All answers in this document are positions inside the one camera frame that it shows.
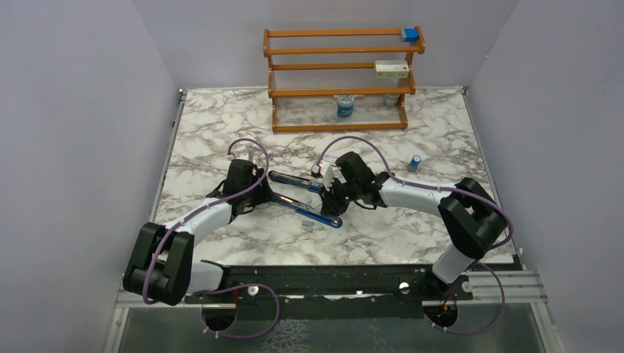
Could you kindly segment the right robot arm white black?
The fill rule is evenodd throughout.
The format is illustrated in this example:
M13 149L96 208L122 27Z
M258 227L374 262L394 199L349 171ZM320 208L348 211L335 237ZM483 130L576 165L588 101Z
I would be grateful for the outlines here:
M451 293L454 281L493 247L508 226L481 185L465 177L458 184L435 187L400 181L388 171L375 174L353 151L334 163L321 162L312 169L322 178L323 215L340 216L350 204L368 210L399 207L439 217L451 244L425 278L425 291L434 299Z

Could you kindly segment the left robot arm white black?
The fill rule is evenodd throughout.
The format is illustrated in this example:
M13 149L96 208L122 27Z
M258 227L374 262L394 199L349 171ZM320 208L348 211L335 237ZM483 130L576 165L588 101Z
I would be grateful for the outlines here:
M175 221L148 222L138 233L122 288L147 304L179 304L186 294L204 291L214 302L231 292L224 267L193 260L194 248L217 229L272 200L267 170L249 160L231 161L226 178L202 203Z

